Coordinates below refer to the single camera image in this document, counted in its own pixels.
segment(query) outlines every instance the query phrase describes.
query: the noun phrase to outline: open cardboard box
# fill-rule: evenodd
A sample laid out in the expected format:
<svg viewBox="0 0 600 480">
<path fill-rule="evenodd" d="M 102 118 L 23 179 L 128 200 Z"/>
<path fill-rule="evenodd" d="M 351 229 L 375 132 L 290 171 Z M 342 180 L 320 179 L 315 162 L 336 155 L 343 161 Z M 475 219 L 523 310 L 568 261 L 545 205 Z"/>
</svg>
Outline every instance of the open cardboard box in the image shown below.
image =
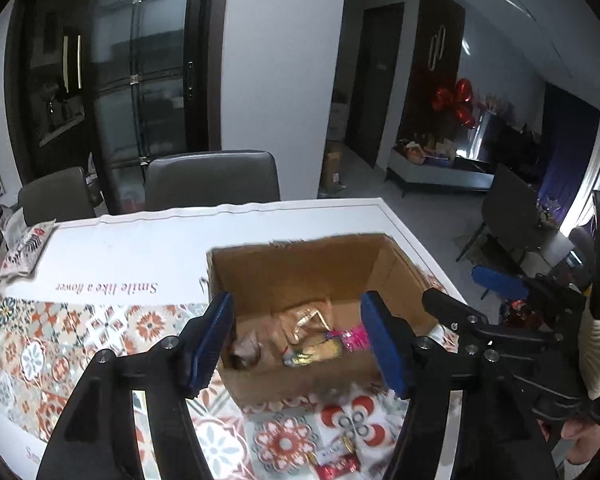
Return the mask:
<svg viewBox="0 0 600 480">
<path fill-rule="evenodd" d="M 224 386 L 239 406 L 304 396 L 380 378 L 371 351 L 345 352 L 341 358 L 291 368 L 280 356 L 250 370 L 233 368 L 229 345 L 259 321 L 293 306 L 330 298 L 334 329 L 360 323 L 360 296 L 377 290 L 394 316 L 406 319 L 417 335 L 437 320 L 425 312 L 429 288 L 395 241 L 383 234 L 359 234 L 302 242 L 212 249 L 208 254 L 209 291 L 230 292 L 236 323 L 218 365 Z"/>
</svg>

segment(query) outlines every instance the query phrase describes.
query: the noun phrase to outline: white tabletop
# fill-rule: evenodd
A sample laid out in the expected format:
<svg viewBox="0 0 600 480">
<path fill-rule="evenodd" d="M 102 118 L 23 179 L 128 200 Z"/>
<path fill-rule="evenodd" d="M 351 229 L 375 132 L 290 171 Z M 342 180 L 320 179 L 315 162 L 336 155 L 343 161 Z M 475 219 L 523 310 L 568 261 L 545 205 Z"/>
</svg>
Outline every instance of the white tabletop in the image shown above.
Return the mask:
<svg viewBox="0 0 600 480">
<path fill-rule="evenodd" d="M 56 226 L 35 277 L 16 280 L 0 294 L 58 303 L 208 303 L 201 278 L 211 248 L 355 233 L 392 236 L 431 282 L 463 301 L 379 198 L 181 208 L 64 222 Z M 42 440 L 0 413 L 0 454 L 17 475 L 35 478 L 44 449 Z"/>
</svg>

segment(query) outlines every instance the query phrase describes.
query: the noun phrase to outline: curtain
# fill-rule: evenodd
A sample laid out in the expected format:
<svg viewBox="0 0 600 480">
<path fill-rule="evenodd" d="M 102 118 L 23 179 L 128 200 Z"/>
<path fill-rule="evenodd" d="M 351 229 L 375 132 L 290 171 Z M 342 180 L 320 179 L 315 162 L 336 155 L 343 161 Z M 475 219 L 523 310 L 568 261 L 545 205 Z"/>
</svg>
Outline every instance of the curtain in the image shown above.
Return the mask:
<svg viewBox="0 0 600 480">
<path fill-rule="evenodd" d="M 584 225 L 591 220 L 594 212 L 591 194 L 593 190 L 600 191 L 600 124 L 580 189 L 560 226 L 560 231 L 565 236 L 568 236 L 574 227 Z"/>
<path fill-rule="evenodd" d="M 538 199 L 541 203 L 549 198 L 558 202 L 560 209 L 554 216 L 559 223 L 571 208 L 587 172 L 599 124 L 600 110 L 547 83 L 536 167 L 539 174 L 544 173 Z"/>
</svg>

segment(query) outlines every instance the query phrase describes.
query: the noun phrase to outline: blue gripper pad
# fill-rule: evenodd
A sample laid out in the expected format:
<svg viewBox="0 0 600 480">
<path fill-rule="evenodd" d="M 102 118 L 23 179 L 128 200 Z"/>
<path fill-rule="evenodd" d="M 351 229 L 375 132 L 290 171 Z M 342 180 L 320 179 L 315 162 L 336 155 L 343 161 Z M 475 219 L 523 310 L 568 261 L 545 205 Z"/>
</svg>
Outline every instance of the blue gripper pad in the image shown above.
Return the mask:
<svg viewBox="0 0 600 480">
<path fill-rule="evenodd" d="M 190 348 L 193 356 L 187 388 L 195 396 L 200 393 L 200 390 L 209 386 L 220 352 L 234 323 L 234 317 L 234 300 L 230 294 L 223 293 L 216 295 L 201 317 L 189 321 L 189 323 L 198 322 L 195 327 L 197 334 L 194 335 L 193 340 L 200 341 L 196 348 Z"/>
<path fill-rule="evenodd" d="M 492 290 L 504 300 L 526 300 L 529 295 L 529 291 L 522 280 L 487 267 L 474 267 L 474 270 L 471 271 L 471 277 L 475 283 Z"/>
<path fill-rule="evenodd" d="M 414 334 L 409 324 L 392 316 L 376 291 L 360 299 L 360 317 L 371 343 L 385 384 L 404 399 L 414 385 L 411 370 L 411 342 Z"/>
</svg>

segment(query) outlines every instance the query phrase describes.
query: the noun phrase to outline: ceiling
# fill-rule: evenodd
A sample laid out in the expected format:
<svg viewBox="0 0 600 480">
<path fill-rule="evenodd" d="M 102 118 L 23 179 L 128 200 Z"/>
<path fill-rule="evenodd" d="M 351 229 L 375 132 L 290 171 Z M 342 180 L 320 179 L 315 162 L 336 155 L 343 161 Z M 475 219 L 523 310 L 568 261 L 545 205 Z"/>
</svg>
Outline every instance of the ceiling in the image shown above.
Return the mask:
<svg viewBox="0 0 600 480">
<path fill-rule="evenodd" d="M 499 28 L 545 80 L 600 108 L 600 21 L 584 0 L 456 0 Z"/>
</svg>

